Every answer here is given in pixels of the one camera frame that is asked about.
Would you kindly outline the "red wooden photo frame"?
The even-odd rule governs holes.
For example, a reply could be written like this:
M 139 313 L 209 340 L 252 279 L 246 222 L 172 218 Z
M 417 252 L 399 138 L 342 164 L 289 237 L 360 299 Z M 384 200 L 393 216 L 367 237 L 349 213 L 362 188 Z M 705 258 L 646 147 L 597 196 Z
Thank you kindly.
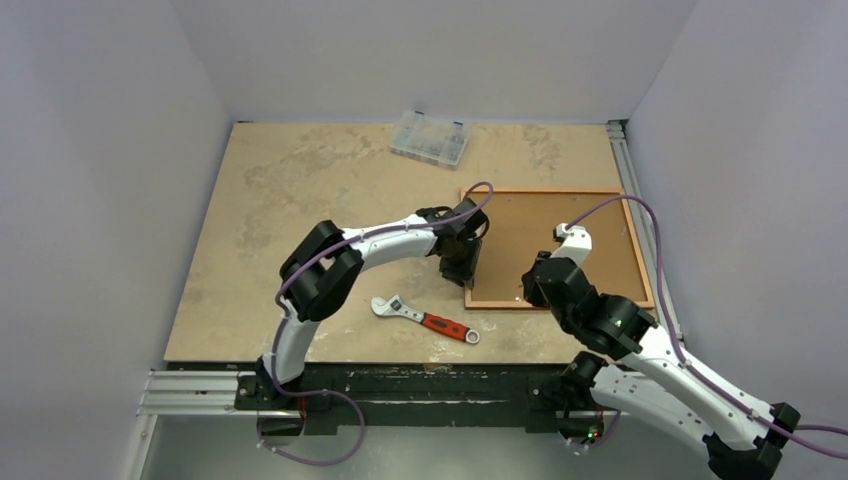
M 482 241 L 473 286 L 465 290 L 467 309 L 527 310 L 521 276 L 540 251 L 554 251 L 554 228 L 569 223 L 600 202 L 615 201 L 578 225 L 587 229 L 592 250 L 582 264 L 601 293 L 624 296 L 645 309 L 655 307 L 649 272 L 628 202 L 617 190 L 506 188 L 483 207 L 490 228 Z

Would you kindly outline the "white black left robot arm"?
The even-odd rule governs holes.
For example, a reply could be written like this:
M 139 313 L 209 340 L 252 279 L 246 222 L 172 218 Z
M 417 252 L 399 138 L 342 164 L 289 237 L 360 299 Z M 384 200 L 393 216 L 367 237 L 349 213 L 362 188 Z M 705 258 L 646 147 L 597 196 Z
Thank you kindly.
M 296 380 L 319 324 L 341 309 L 362 273 L 398 260 L 437 257 L 444 279 L 469 286 L 490 225 L 481 205 L 469 198 L 371 227 L 316 224 L 279 269 L 275 302 L 281 319 L 257 364 L 260 397 L 275 409 L 295 402 Z

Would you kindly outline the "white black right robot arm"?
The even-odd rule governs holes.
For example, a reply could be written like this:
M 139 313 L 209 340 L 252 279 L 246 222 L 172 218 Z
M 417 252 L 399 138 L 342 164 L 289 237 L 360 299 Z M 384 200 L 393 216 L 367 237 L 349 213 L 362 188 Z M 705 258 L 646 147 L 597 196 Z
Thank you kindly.
M 794 407 L 729 382 L 633 301 L 598 293 L 568 257 L 539 252 L 522 284 L 525 300 L 585 348 L 561 381 L 569 404 L 594 400 L 703 449 L 720 479 L 774 477 L 801 418 Z

